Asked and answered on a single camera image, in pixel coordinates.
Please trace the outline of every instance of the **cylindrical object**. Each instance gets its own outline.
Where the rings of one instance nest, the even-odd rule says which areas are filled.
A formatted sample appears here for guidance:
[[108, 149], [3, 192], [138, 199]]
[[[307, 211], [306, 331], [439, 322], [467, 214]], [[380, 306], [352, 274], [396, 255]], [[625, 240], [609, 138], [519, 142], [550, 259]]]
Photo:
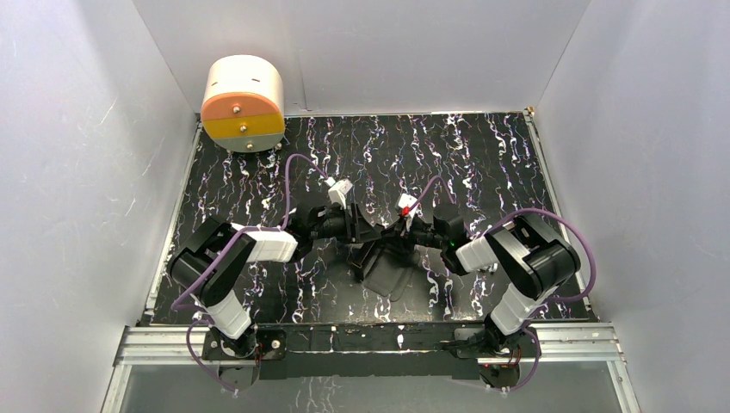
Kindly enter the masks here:
[[266, 151], [284, 137], [283, 103], [283, 82], [271, 63], [228, 56], [210, 68], [201, 120], [208, 136], [230, 151]]

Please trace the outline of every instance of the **purple cable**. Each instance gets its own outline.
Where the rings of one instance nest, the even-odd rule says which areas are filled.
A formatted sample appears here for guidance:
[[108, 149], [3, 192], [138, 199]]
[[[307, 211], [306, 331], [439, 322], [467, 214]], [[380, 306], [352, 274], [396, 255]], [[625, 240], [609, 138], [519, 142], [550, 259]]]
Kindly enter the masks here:
[[220, 383], [220, 385], [222, 385], [224, 389], [232, 392], [234, 396], [237, 396], [238, 389], [233, 387], [233, 385], [230, 385], [230, 384], [226, 383], [225, 381], [223, 381], [223, 379], [218, 377], [218, 374], [216, 374], [213, 370], [207, 368], [206, 365], [203, 364], [203, 360], [201, 360], [200, 356], [198, 356], [198, 354], [196, 354], [195, 351], [193, 350], [193, 345], [190, 344], [190, 333], [193, 332], [193, 328], [196, 325], [201, 325], [201, 324], [210, 325], [210, 322], [208, 322], [207, 320], [202, 320], [202, 319], [195, 320], [188, 327], [188, 332], [185, 333], [185, 343], [188, 345], [188, 351], [190, 352], [190, 356], [192, 356], [193, 360], [195, 360], [195, 362], [198, 363], [198, 366], [200, 366], [203, 370], [205, 370], [205, 372], [207, 373], [208, 376], [210, 376], [213, 380]]
[[314, 163], [314, 161], [308, 157], [305, 157], [304, 155], [300, 153], [293, 153], [289, 155], [289, 158], [287, 159], [287, 164], [284, 167], [284, 191], [286, 194], [284, 195], [287, 198], [287, 209], [284, 211], [284, 221], [281, 223], [281, 228], [284, 229], [289, 224], [289, 208], [290, 208], [290, 196], [289, 196], [289, 166], [292, 163], [292, 160], [296, 157], [300, 157], [302, 159], [305, 159], [309, 164], [312, 165], [314, 169], [319, 172], [320, 175], [324, 177], [325, 180], [329, 179], [329, 176], [319, 167], [317, 164]]
[[251, 231], [280, 231], [278, 228], [267, 228], [267, 227], [258, 227], [258, 226], [245, 226], [238, 230], [235, 234], [233, 234], [233, 237], [231, 237], [230, 240], [228, 240], [228, 243], [225, 247], [218, 253], [218, 256], [215, 257], [213, 262], [210, 263], [210, 265], [207, 266], [206, 270], [203, 271], [203, 274], [201, 274], [200, 277], [198, 277], [197, 280], [193, 284], [188, 287], [187, 290], [182, 292], [180, 294], [180, 297], [177, 297], [175, 301], [172, 302], [172, 305], [170, 308], [175, 311], [180, 311], [183, 309], [192, 309], [196, 311], [205, 311], [204, 308], [199, 307], [197, 305], [184, 305], [183, 300], [190, 296], [190, 294], [193, 293], [198, 287], [202, 285], [203, 282], [207, 279], [207, 277], [210, 276], [210, 274], [213, 273], [215, 268], [220, 264], [220, 262], [223, 260], [223, 258], [228, 254], [228, 251], [231, 250], [233, 245], [236, 243], [236, 241], [241, 238], [242, 235], [244, 235], [246, 232]]
[[417, 207], [418, 204], [421, 203], [421, 200], [423, 200], [423, 198], [426, 196], [426, 194], [429, 193], [431, 187], [433, 186], [434, 182], [436, 182], [436, 181], [441, 181], [441, 184], [443, 184], [443, 187], [446, 188], [446, 194], [449, 196], [449, 199], [451, 200], [451, 203], [452, 204], [455, 204], [456, 203], [456, 197], [453, 196], [449, 192], [449, 185], [446, 184], [446, 181], [444, 181], [443, 178], [441, 178], [440, 175], [436, 175], [436, 176], [432, 177], [429, 180], [429, 183], [426, 184], [426, 188], [424, 188], [424, 191], [418, 196], [418, 198], [416, 199], [416, 202], [413, 202], [413, 205], [411, 205], [411, 207], [408, 208], [408, 209], [410, 209], [411, 211], [413, 211], [413, 208]]
[[565, 225], [568, 230], [572, 232], [572, 234], [575, 236], [575, 238], [578, 239], [580, 242], [580, 245], [583, 246], [583, 250], [585, 251], [585, 255], [588, 257], [588, 267], [590, 269], [590, 276], [588, 278], [588, 285], [585, 286], [585, 289], [580, 292], [577, 295], [573, 295], [572, 297], [550, 297], [546, 299], [547, 302], [551, 303], [574, 303], [576, 301], [580, 301], [581, 299], [584, 299], [585, 297], [588, 297], [588, 293], [591, 292], [593, 289], [593, 286], [596, 284], [596, 258], [593, 256], [593, 250], [588, 245], [588, 241], [583, 237], [583, 234], [581, 234], [574, 226], [572, 226], [570, 223], [565, 221], [561, 216], [556, 215], [554, 213], [551, 213], [549, 211], [545, 211], [544, 209], [538, 209], [538, 208], [524, 208], [520, 209], [518, 211], [515, 211], [513, 213], [508, 213], [504, 218], [500, 219], [497, 224], [495, 224], [492, 228], [489, 230], [486, 230], [486, 232], [491, 232], [496, 230], [497, 228], [502, 227], [502, 225], [510, 222], [513, 220], [517, 215], [522, 215], [525, 213], [538, 213], [540, 215], [544, 215], [550, 219], [554, 219], [561, 224]]
[[537, 339], [537, 336], [535, 335], [535, 333], [533, 333], [530, 330], [527, 330], [526, 325], [523, 327], [523, 332], [529, 338], [531, 338], [533, 342], [535, 342], [535, 363], [533, 363], [532, 368], [529, 369], [529, 373], [527, 373], [527, 377], [525, 377], [525, 379], [523, 381], [517, 383], [516, 385], [514, 385], [512, 387], [507, 387], [507, 391], [519, 390], [524, 385], [526, 385], [527, 382], [530, 381], [530, 379], [532, 379], [532, 376], [534, 376], [535, 372], [537, 371], [538, 360], [540, 359], [540, 356], [542, 355], [542, 348], [540, 348], [540, 340]]

